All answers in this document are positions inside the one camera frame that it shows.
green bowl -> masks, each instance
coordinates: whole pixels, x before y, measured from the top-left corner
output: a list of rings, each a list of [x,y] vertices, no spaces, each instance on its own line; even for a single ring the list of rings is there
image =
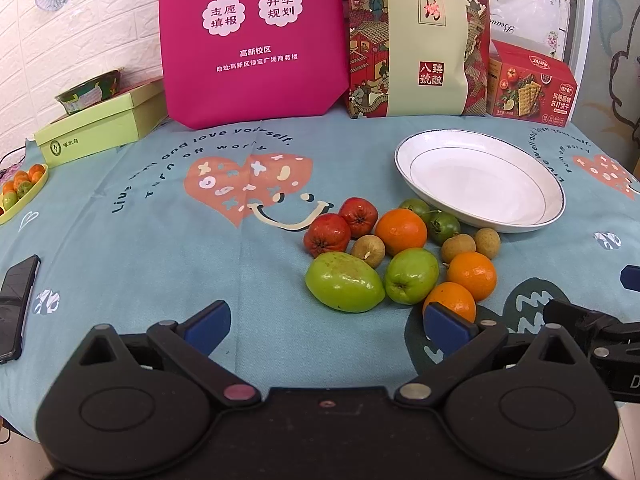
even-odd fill
[[[112,98],[118,93],[119,86],[120,70],[111,70],[62,92],[56,100],[62,103],[68,115],[72,115]]]

orange heart pattern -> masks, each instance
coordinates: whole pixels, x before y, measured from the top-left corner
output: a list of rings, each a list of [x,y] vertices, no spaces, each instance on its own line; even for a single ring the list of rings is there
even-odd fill
[[[574,163],[603,184],[635,200],[634,195],[637,191],[629,187],[635,177],[607,155],[603,153],[594,155],[593,160],[585,156],[574,156]]]
[[[312,170],[310,158],[285,153],[249,155],[244,166],[221,156],[208,156],[191,165],[184,190],[238,227],[252,214],[247,204],[261,203],[267,208],[278,203],[281,193],[294,193],[306,186]]]

lime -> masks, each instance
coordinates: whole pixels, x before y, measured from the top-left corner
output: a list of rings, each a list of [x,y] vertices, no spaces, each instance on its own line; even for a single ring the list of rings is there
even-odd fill
[[[33,184],[31,182],[29,182],[28,180],[25,180],[24,182],[20,183],[20,186],[18,186],[18,199],[22,198],[23,196],[25,196],[29,190],[33,187]]]
[[[429,216],[433,213],[431,206],[419,198],[408,198],[398,206],[398,209],[413,211],[422,219],[425,225],[429,221]]]
[[[440,211],[431,215],[427,224],[431,239],[438,245],[460,234],[460,222],[450,213]]]
[[[5,193],[2,196],[2,207],[5,211],[9,211],[14,205],[18,203],[18,196],[15,192]]]

wall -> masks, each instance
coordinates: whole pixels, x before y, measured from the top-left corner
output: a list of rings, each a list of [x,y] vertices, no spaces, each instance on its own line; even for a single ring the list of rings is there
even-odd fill
[[[591,36],[573,122],[633,171],[640,155],[640,0],[594,0]],[[612,60],[617,59],[617,70]],[[620,102],[614,105],[614,97]]]
[[[158,30],[158,0],[0,0],[0,156],[64,114],[60,92],[114,68],[124,84],[161,75]]]

pink bag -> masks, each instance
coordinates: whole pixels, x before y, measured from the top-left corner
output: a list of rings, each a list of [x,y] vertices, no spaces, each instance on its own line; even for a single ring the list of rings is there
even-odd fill
[[[169,115],[190,128],[325,113],[348,88],[342,0],[159,0]]]

